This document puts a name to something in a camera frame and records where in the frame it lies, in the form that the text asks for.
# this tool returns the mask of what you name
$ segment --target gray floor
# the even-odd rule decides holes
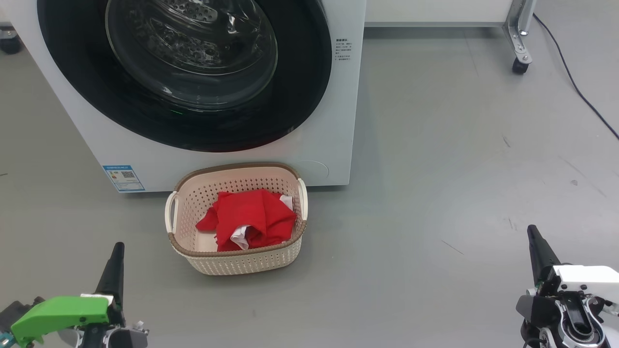
[[[619,2],[559,3],[537,13],[619,128]],[[0,303],[91,292],[124,241],[151,347],[521,347],[528,224],[619,269],[619,141],[537,24],[526,43],[514,76],[499,30],[368,30],[350,186],[310,193],[297,261],[241,277],[177,255],[164,195],[116,194],[28,53],[0,56]]]

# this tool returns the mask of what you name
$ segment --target floor scuff mark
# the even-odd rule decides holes
[[[578,172],[580,175],[582,175],[582,177],[583,177],[583,178],[585,178],[585,179],[586,179],[586,180],[587,180],[587,181],[591,184],[591,186],[593,186],[593,188],[597,190],[597,192],[598,192],[599,194],[603,195],[603,196],[604,196],[604,198],[608,198],[608,196],[607,196],[607,195],[606,195],[606,194],[605,194],[605,193],[604,193],[604,192],[603,192],[603,191],[602,191],[599,187],[597,187],[596,185],[594,185],[594,184],[591,182],[591,180],[589,180],[589,178],[588,178],[585,174],[583,174],[583,172],[581,172],[581,171],[580,171],[580,169],[578,169],[578,167],[577,167],[577,166],[573,165],[572,163],[570,163],[568,160],[564,159],[564,158],[563,158],[563,157],[561,157],[561,156],[558,156],[558,157],[559,157],[562,161],[564,161],[565,163],[567,163],[567,165],[569,165],[570,167],[572,167],[572,169],[573,169],[573,170],[576,170],[576,172]],[[572,181],[570,181],[570,182],[572,183],[572,185],[577,186],[577,185],[578,185],[578,181],[576,181],[576,184],[574,184],[574,181],[576,181],[576,180],[572,180]]]
[[[442,239],[441,239],[441,242],[445,243],[448,247],[452,248],[453,250],[456,250],[458,253],[460,253],[460,254],[463,254],[463,255],[464,255],[464,253],[462,253],[460,250],[458,250],[458,249],[454,248],[453,246],[451,246],[451,245],[450,245],[449,243],[447,243],[446,241],[444,241],[444,240],[442,240]]]
[[[511,147],[511,145],[509,145],[509,141],[507,141],[506,136],[503,136],[503,142],[505,143],[505,145],[507,145],[507,147]]]

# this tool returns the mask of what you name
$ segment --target front-loading washing machine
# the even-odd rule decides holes
[[[0,4],[119,192],[243,162],[348,184],[365,0]]]

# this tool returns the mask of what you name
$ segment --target wall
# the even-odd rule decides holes
[[[368,0],[366,26],[502,24],[511,0]]]
[[[2,11],[2,7],[0,7],[0,25],[8,24],[8,22],[9,22],[9,18]]]

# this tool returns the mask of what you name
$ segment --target red cloth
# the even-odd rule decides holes
[[[265,189],[219,192],[196,228],[217,232],[217,251],[241,250],[230,237],[242,225],[250,226],[245,233],[249,249],[280,244],[291,238],[297,215],[279,197],[281,194]]]

